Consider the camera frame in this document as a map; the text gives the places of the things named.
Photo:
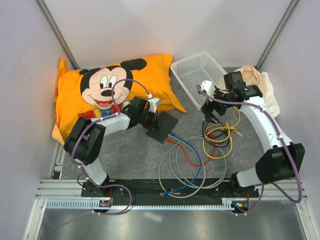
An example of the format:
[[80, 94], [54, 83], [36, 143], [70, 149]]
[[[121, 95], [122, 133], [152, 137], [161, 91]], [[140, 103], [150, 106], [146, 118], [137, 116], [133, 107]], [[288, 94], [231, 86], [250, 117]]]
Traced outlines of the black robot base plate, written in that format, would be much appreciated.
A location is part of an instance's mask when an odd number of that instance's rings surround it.
[[218, 186], [210, 189], [200, 189], [195, 195], [178, 199], [169, 195], [162, 196], [164, 190], [158, 179], [114, 179], [109, 185], [119, 184], [120, 187], [97, 188], [92, 183], [85, 181], [82, 184], [82, 197], [111, 197], [116, 206], [127, 205], [130, 200], [127, 187], [132, 194], [133, 206], [204, 206], [221, 205], [223, 199], [235, 198], [241, 201], [258, 198], [259, 192], [255, 188], [232, 188], [230, 180], [226, 178]]

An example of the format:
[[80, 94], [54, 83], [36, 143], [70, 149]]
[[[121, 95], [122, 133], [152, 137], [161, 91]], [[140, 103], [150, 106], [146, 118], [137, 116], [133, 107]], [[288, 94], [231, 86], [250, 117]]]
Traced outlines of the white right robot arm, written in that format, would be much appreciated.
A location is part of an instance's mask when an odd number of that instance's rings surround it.
[[281, 130], [258, 86], [247, 85], [239, 71], [227, 73], [223, 78], [225, 90], [220, 90], [210, 80], [196, 87], [207, 98], [201, 111], [208, 118], [213, 112], [223, 116], [228, 108], [238, 107], [250, 121], [263, 147], [263, 155], [254, 167], [231, 176], [230, 193], [240, 197], [250, 186], [298, 178], [305, 155], [303, 145], [293, 143]]

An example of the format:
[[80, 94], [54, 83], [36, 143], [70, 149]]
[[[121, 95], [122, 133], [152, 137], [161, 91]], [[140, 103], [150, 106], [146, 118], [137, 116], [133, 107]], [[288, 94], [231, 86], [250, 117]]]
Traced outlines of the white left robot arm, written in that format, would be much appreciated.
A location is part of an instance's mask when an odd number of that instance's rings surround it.
[[120, 112], [100, 117], [79, 117], [64, 143], [64, 150], [71, 160], [82, 168], [92, 182], [92, 191], [99, 197], [110, 191], [109, 176], [103, 170], [98, 156], [104, 137], [118, 131], [142, 125], [147, 130], [158, 130], [158, 111], [161, 99], [152, 97], [148, 100], [134, 97]]

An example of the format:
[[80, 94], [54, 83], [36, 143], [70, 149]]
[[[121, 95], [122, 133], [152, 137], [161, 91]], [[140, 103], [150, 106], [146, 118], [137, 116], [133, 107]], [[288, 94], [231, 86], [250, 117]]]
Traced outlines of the black network switch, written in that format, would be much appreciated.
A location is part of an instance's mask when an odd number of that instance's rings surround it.
[[158, 128], [154, 127], [146, 132], [146, 135], [163, 144], [170, 132], [178, 123], [178, 119], [167, 112], [161, 112], [157, 117]]

